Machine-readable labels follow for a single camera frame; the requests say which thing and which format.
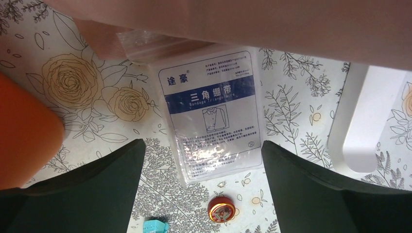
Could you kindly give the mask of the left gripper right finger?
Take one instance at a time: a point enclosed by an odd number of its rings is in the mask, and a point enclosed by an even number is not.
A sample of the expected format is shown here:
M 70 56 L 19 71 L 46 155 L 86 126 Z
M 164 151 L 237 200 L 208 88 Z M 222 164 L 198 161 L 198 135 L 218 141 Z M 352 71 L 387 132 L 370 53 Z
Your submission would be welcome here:
M 271 141 L 261 153 L 283 233 L 411 232 L 411 191 L 343 176 Z

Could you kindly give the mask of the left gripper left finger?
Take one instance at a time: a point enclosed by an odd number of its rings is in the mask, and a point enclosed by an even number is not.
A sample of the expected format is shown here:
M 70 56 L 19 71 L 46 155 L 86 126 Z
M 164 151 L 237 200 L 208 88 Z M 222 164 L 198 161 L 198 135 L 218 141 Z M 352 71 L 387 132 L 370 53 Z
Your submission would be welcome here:
M 127 232 L 145 151 L 136 139 L 62 175 L 2 190 L 1 232 Z

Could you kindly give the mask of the white blue medicine sachet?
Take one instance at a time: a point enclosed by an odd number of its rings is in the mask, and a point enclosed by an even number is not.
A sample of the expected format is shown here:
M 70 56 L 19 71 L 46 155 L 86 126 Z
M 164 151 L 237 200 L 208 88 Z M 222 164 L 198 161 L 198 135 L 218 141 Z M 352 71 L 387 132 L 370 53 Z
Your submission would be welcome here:
M 258 50 L 119 33 L 127 58 L 148 68 L 182 185 L 263 166 Z

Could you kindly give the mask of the orange plastic medicine box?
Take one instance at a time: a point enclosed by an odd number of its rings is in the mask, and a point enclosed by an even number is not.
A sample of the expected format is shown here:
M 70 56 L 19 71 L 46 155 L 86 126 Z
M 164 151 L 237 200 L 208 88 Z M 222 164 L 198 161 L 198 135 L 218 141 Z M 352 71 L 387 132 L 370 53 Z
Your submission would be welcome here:
M 41 101 L 0 75 L 0 188 L 23 187 L 59 151 L 65 130 Z

